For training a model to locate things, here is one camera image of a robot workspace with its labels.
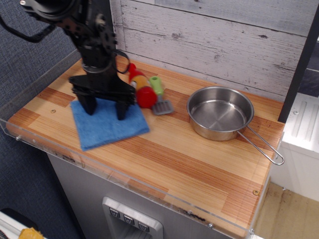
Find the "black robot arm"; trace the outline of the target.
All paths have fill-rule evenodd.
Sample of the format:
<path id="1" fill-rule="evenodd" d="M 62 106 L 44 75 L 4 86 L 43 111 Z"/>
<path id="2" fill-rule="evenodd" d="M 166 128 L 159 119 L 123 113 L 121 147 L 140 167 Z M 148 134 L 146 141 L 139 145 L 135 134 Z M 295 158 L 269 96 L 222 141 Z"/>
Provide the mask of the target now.
<path id="1" fill-rule="evenodd" d="M 82 57 L 84 75 L 70 77 L 73 93 L 92 115 L 97 99 L 115 102 L 117 117 L 125 118 L 135 104 L 135 88 L 119 78 L 128 71 L 128 56 L 116 49 L 109 2 L 103 0 L 22 0 L 20 5 L 35 19 L 60 27 Z"/>

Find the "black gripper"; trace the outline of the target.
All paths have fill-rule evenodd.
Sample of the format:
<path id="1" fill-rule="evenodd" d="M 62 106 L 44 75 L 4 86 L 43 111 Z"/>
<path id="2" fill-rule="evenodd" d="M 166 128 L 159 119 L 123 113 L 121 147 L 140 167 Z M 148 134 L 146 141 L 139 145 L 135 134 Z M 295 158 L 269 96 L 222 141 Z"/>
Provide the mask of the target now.
<path id="1" fill-rule="evenodd" d="M 118 74 L 128 72 L 130 60 L 120 50 L 106 53 L 101 49 L 80 49 L 85 75 L 72 76 L 69 82 L 73 93 L 85 112 L 92 115 L 97 107 L 96 98 L 116 102 L 118 120 L 124 120 L 130 105 L 136 101 L 135 88 L 121 80 Z"/>

